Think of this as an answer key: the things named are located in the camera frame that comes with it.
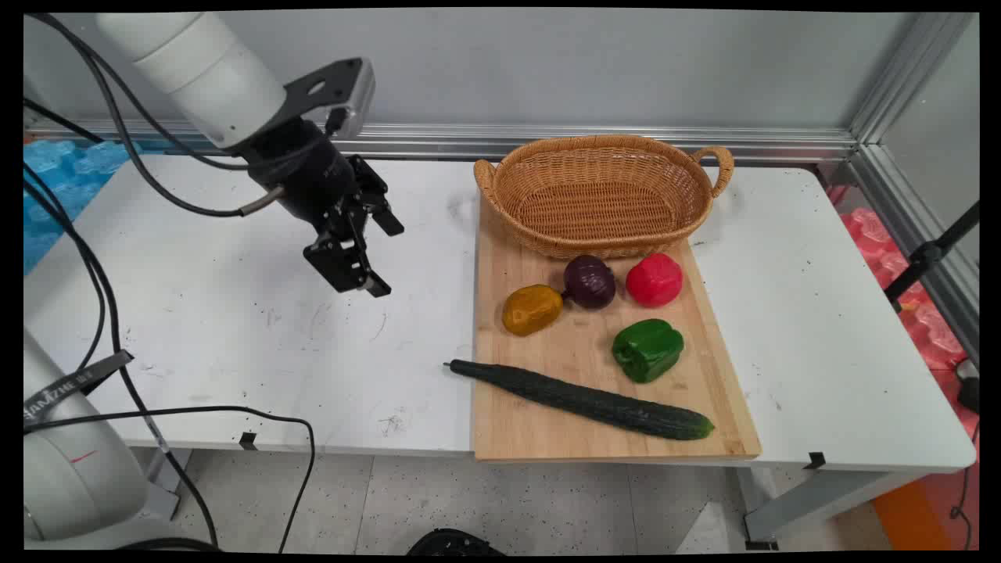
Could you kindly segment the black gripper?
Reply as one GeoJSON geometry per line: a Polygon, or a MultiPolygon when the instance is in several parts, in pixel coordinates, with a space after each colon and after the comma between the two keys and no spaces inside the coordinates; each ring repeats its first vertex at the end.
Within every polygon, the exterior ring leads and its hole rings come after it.
{"type": "Polygon", "coordinates": [[[368,218],[388,235],[404,226],[391,210],[389,186],[361,156],[343,156],[312,121],[301,117],[246,143],[250,177],[266,190],[281,185],[279,203],[316,229],[304,259],[337,292],[365,291],[372,298],[391,293],[368,259],[364,229],[368,218]],[[336,208],[346,195],[360,193],[361,207],[336,208]]]}

